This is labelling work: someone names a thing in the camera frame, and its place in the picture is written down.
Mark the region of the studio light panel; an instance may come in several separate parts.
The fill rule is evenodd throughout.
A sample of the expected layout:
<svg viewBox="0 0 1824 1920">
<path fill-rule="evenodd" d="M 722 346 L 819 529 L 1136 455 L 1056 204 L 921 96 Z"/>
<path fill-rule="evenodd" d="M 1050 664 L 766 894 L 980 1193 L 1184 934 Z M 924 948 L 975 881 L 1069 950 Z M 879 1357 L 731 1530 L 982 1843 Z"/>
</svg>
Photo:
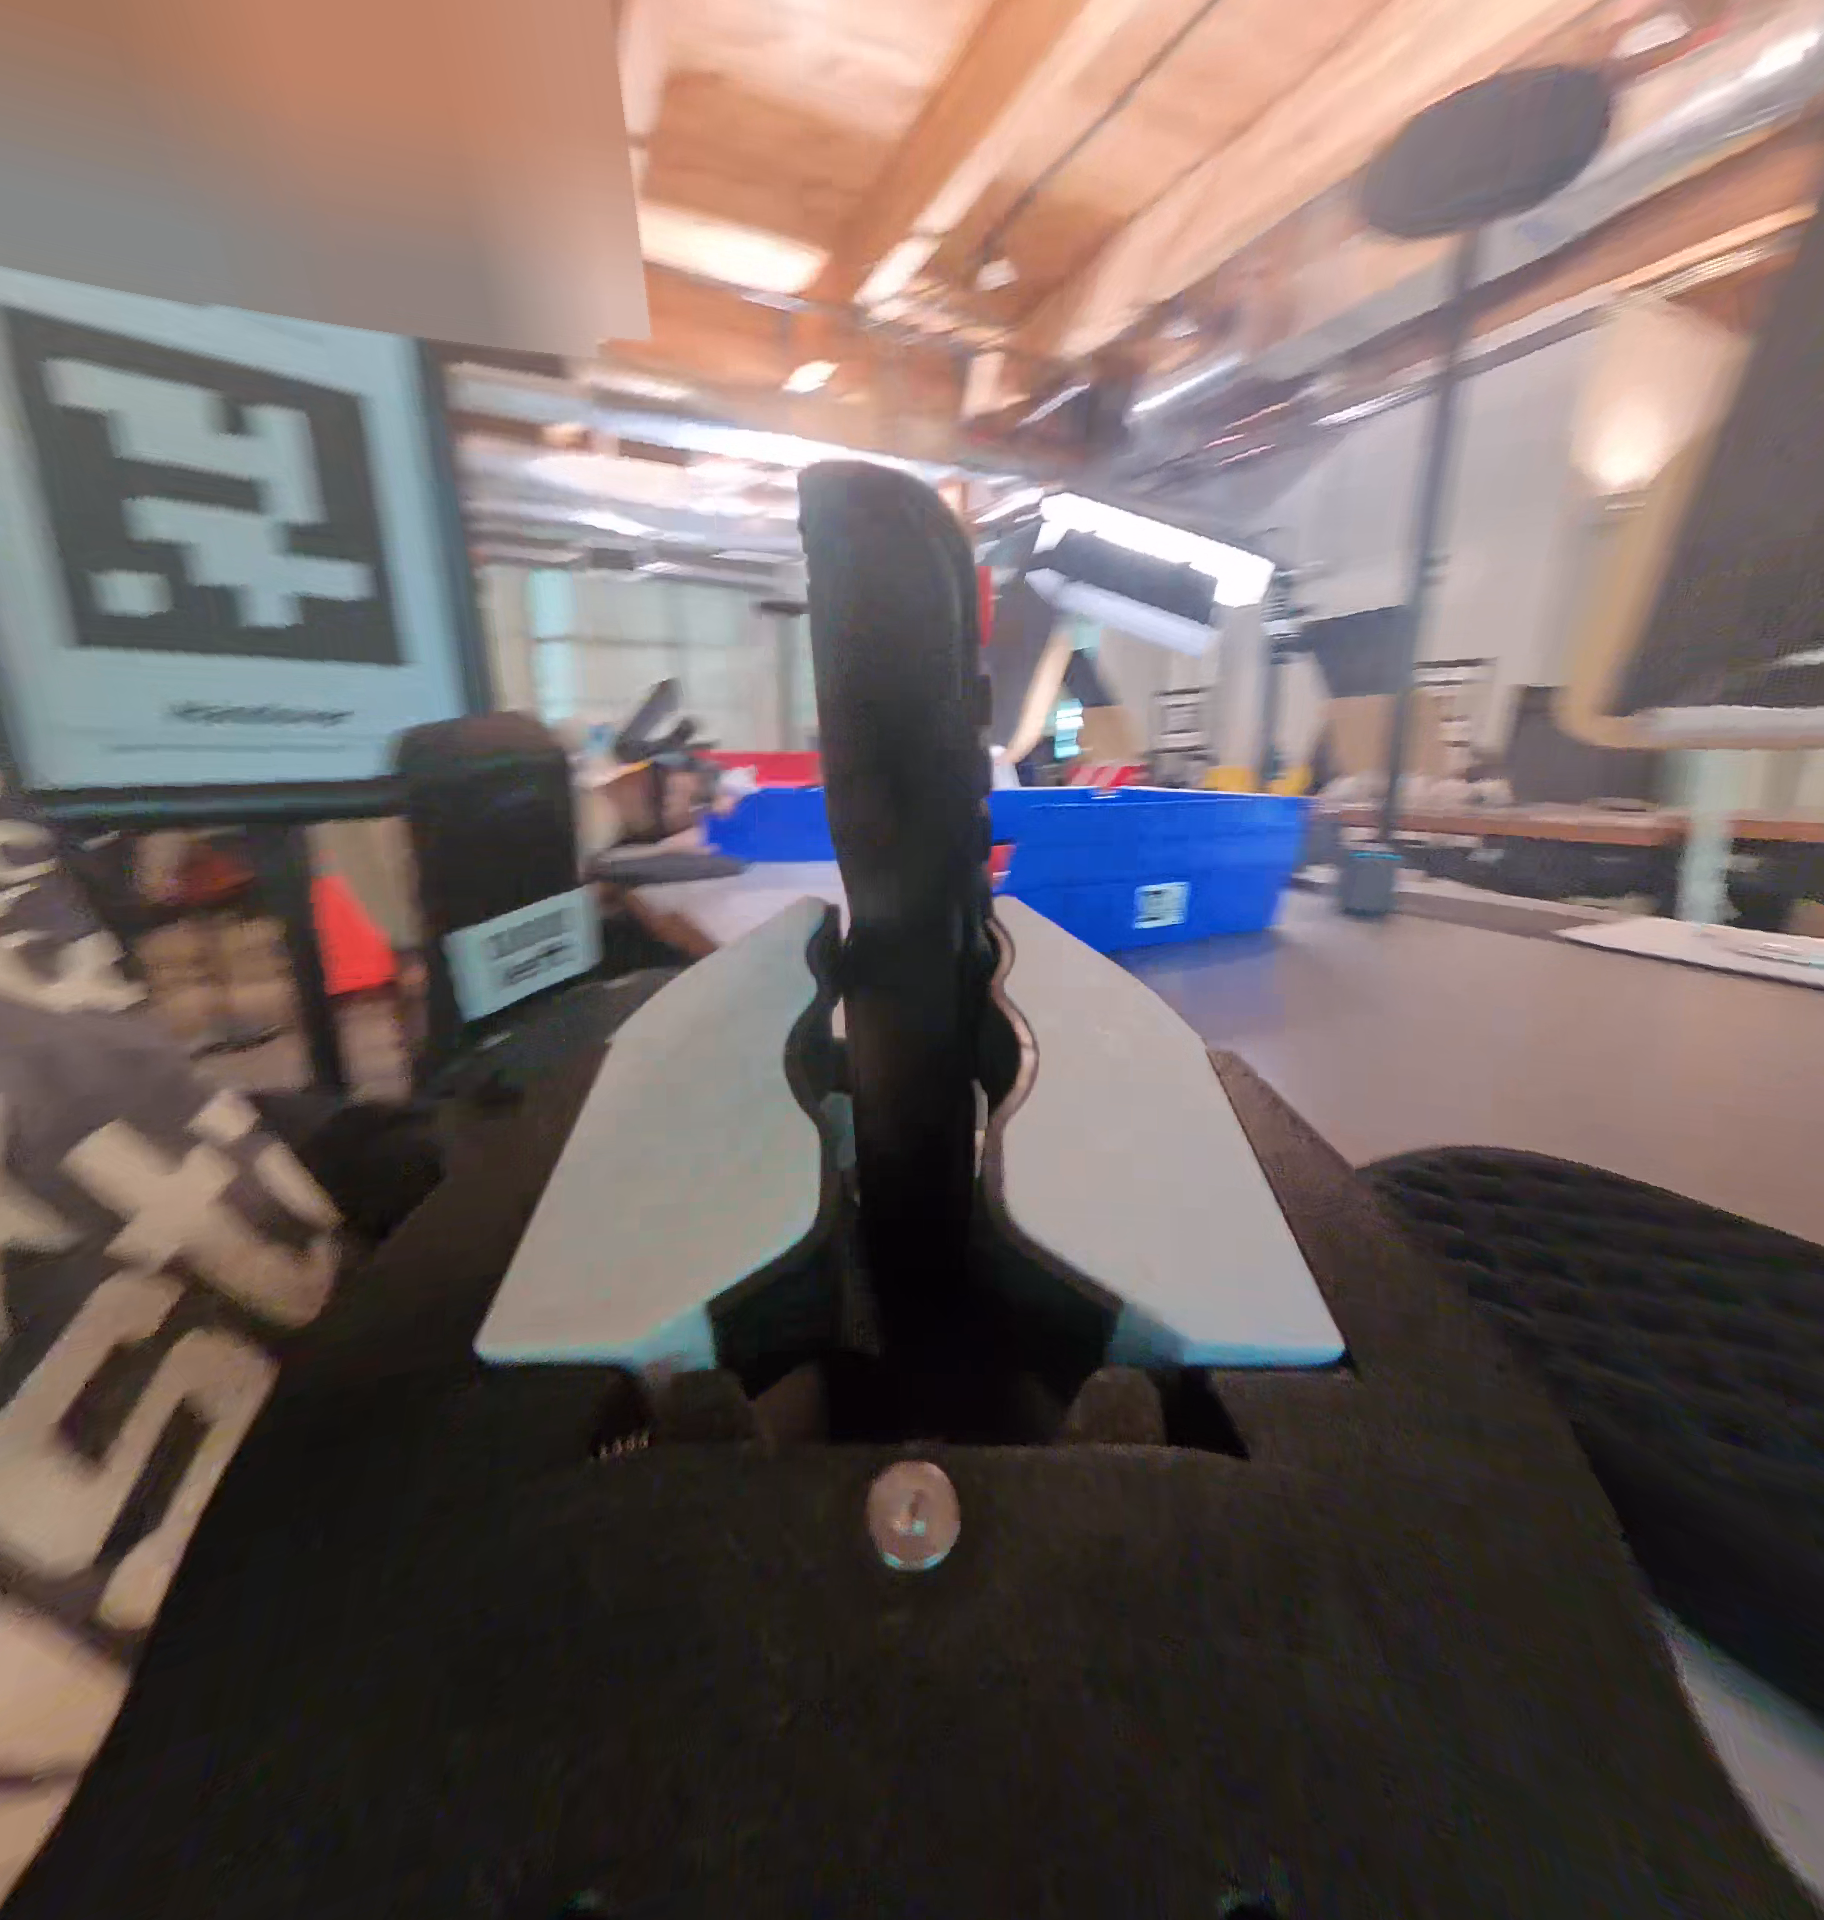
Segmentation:
<svg viewBox="0 0 1824 1920">
<path fill-rule="evenodd" d="M 1200 660 L 1222 612 L 1253 609 L 1278 572 L 1256 551 L 1180 526 L 1048 493 L 1020 576 L 1056 612 Z"/>
</svg>

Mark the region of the black foam pad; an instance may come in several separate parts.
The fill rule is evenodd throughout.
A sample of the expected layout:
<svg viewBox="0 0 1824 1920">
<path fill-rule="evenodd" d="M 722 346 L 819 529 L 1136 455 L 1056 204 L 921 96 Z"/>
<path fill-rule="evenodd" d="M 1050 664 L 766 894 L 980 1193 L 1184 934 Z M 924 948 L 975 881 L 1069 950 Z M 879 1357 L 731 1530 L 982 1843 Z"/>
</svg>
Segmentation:
<svg viewBox="0 0 1824 1920">
<path fill-rule="evenodd" d="M 1824 1726 L 1824 1245 L 1547 1155 L 1365 1177 L 1543 1383 L 1661 1608 Z"/>
</svg>

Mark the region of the black remote control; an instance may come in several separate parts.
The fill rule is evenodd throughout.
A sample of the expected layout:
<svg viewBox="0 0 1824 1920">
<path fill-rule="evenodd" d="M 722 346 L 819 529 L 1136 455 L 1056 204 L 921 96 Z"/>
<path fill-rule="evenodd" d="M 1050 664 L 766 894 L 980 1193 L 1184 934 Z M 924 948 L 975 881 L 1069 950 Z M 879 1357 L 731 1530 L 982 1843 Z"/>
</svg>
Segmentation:
<svg viewBox="0 0 1824 1920">
<path fill-rule="evenodd" d="M 804 469 L 799 529 L 829 838 L 858 1235 L 884 1354 L 919 1385 L 967 1358 L 990 768 L 971 545 L 894 468 Z"/>
</svg>

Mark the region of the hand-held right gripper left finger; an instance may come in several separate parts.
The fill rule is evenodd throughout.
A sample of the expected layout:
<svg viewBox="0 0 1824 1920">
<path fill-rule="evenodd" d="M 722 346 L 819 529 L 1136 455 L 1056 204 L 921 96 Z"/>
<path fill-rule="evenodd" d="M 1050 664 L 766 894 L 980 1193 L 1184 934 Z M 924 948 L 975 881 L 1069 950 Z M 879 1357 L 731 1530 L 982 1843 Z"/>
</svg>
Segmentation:
<svg viewBox="0 0 1824 1920">
<path fill-rule="evenodd" d="M 731 1367 L 728 1314 L 824 1237 L 836 1148 L 801 1046 L 829 1038 L 839 911 L 793 900 L 612 1038 L 473 1337 L 494 1365 Z"/>
</svg>

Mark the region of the black framed marker sign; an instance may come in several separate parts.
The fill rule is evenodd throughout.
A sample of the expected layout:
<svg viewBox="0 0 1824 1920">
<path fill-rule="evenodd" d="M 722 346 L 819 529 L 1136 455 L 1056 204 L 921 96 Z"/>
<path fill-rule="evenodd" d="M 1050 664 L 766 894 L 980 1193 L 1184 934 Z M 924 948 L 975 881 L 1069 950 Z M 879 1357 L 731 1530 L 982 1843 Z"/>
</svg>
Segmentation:
<svg viewBox="0 0 1824 1920">
<path fill-rule="evenodd" d="M 306 830 L 486 708 L 432 342 L 0 268 L 0 753 L 61 820 L 249 833 L 317 1085 Z"/>
</svg>

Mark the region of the black disc floor stand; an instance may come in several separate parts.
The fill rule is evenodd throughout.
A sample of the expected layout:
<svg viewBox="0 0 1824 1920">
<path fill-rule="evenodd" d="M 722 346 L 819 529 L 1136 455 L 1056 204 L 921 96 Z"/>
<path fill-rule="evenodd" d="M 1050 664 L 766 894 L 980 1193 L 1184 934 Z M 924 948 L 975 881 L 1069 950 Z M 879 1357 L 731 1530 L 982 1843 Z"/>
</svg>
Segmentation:
<svg viewBox="0 0 1824 1920">
<path fill-rule="evenodd" d="M 1479 311 L 1486 236 L 1578 181 L 1602 151 L 1611 113 L 1611 85 L 1598 66 L 1554 63 L 1501 71 L 1414 115 L 1364 177 L 1362 212 L 1372 230 L 1407 242 L 1451 244 L 1446 293 L 1437 312 L 1438 358 L 1428 383 L 1385 787 L 1372 843 L 1400 848 L 1416 648 L 1443 556 L 1462 363 Z"/>
</svg>

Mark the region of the blue plastic storage bin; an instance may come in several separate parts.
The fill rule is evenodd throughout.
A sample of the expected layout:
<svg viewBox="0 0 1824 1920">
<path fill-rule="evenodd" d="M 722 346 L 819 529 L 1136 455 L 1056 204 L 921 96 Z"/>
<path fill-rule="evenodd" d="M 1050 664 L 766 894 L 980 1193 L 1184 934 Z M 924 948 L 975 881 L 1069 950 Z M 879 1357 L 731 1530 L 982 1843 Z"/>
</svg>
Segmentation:
<svg viewBox="0 0 1824 1920">
<path fill-rule="evenodd" d="M 834 862 L 822 784 L 761 784 L 728 796 L 705 819 L 705 843 L 744 866 L 810 866 Z"/>
<path fill-rule="evenodd" d="M 1102 954 L 1271 931 L 1304 797 L 1123 784 L 990 796 L 996 891 Z"/>
</svg>

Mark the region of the orange traffic cone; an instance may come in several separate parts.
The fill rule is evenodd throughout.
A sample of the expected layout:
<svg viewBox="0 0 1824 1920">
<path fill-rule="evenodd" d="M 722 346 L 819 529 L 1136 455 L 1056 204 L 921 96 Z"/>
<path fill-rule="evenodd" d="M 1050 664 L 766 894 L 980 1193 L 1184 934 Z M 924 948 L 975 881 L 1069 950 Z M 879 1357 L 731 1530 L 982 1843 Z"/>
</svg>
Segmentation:
<svg viewBox="0 0 1824 1920">
<path fill-rule="evenodd" d="M 309 903 L 329 998 L 341 1003 L 395 991 L 395 950 L 354 890 L 336 874 L 317 874 Z"/>
</svg>

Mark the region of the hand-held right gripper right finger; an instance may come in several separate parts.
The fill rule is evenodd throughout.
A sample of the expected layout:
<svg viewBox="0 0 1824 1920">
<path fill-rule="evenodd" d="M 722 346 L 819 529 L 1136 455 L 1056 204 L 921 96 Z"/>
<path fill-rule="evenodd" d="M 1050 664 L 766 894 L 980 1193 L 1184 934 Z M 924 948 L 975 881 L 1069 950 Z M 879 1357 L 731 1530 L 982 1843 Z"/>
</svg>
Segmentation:
<svg viewBox="0 0 1824 1920">
<path fill-rule="evenodd" d="M 989 1225 L 1081 1360 L 1317 1372 L 1347 1357 L 1199 1033 L 1020 900 L 990 1006 L 1017 1043 L 989 1121 Z"/>
</svg>

